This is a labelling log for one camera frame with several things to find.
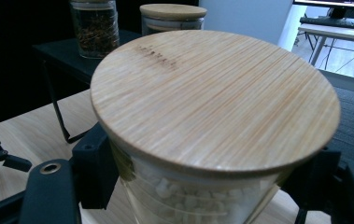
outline wooden lid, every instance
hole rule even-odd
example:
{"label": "wooden lid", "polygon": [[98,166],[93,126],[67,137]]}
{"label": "wooden lid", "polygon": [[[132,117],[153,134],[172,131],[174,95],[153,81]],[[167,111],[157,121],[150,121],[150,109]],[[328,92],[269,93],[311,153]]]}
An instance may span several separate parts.
{"label": "wooden lid", "polygon": [[148,4],[139,10],[144,16],[170,20],[199,19],[206,14],[205,8],[178,4]]}
{"label": "wooden lid", "polygon": [[215,176],[273,174],[307,160],[340,119],[327,79],[298,56],[216,31],[138,38],[94,72],[99,121],[130,155]]}

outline wooden desk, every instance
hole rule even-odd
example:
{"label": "wooden desk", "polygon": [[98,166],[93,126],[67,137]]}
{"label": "wooden desk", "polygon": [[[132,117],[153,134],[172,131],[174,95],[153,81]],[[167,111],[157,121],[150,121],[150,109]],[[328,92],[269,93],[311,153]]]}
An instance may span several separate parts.
{"label": "wooden desk", "polygon": [[319,35],[320,40],[314,49],[314,55],[311,60],[312,65],[316,65],[325,40],[329,38],[342,39],[347,41],[354,41],[354,29],[339,28],[332,26],[321,26],[313,24],[302,24],[299,28],[300,31],[306,32],[308,35]]}
{"label": "wooden desk", "polygon": [[[92,111],[90,91],[84,91],[59,102],[65,114],[65,124],[71,134],[90,129],[96,123]],[[69,159],[75,144],[67,144],[62,136],[52,105],[0,123],[2,147],[11,155],[23,157],[37,166],[43,161]],[[0,201],[25,189],[28,174],[3,167],[0,162]],[[288,194],[279,191],[265,207],[255,223],[293,223],[298,206]],[[118,182],[107,210],[81,209],[83,223],[134,224],[132,209]],[[321,212],[309,212],[307,224],[331,223]]]}

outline glass jar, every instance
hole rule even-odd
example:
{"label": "glass jar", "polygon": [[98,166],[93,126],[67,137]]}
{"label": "glass jar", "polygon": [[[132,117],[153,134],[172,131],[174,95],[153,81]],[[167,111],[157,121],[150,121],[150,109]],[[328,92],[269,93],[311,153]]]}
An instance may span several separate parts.
{"label": "glass jar", "polygon": [[166,31],[202,30],[206,9],[178,4],[148,4],[140,7],[142,35]]}
{"label": "glass jar", "polygon": [[71,0],[70,7],[80,56],[101,59],[120,45],[114,0]]}

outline jar lid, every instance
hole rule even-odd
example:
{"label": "jar lid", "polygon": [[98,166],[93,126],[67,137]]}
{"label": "jar lid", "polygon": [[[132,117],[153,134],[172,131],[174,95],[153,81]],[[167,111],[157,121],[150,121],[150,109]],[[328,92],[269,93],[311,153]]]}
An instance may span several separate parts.
{"label": "jar lid", "polygon": [[205,8],[178,4],[147,4],[139,10],[144,16],[170,20],[199,19],[206,14]]}
{"label": "jar lid", "polygon": [[211,176],[270,175],[308,160],[340,119],[328,80],[297,55],[217,31],[148,35],[108,54],[92,105],[129,155]]}

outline white wall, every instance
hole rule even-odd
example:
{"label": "white wall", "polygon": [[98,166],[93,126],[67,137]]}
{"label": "white wall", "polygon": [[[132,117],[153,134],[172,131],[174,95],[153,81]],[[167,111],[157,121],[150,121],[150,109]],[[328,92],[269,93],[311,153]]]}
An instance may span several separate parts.
{"label": "white wall", "polygon": [[292,0],[200,0],[200,7],[207,9],[206,30],[249,35],[289,50],[304,15]]}

